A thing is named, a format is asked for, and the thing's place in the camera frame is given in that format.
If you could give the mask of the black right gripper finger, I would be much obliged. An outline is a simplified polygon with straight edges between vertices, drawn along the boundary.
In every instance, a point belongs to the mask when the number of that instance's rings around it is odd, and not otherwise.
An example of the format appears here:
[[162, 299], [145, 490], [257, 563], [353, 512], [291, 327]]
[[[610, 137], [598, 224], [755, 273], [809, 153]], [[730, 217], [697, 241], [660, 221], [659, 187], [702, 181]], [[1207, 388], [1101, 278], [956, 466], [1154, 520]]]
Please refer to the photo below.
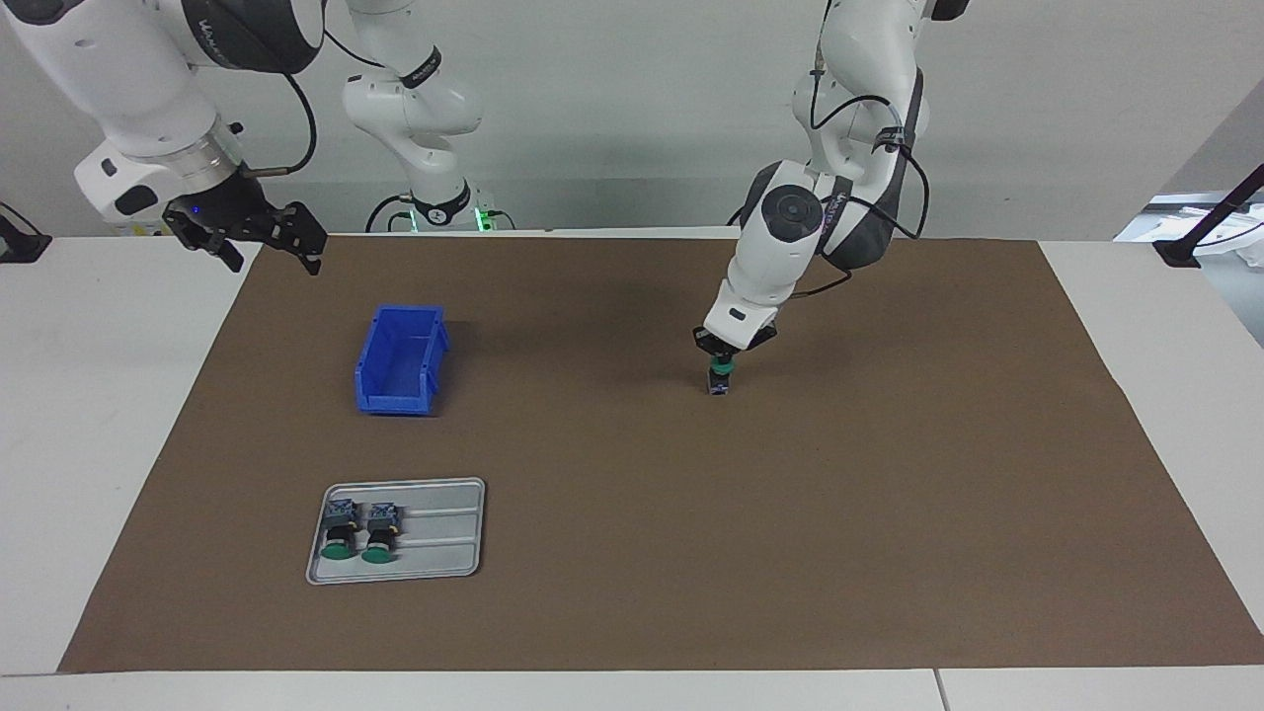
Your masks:
[[220, 261], [234, 275], [244, 269], [244, 258], [238, 248], [221, 233], [198, 233], [193, 237], [193, 249], [207, 252]]
[[276, 250], [293, 256], [311, 277], [320, 275], [327, 233], [305, 202], [276, 210]]

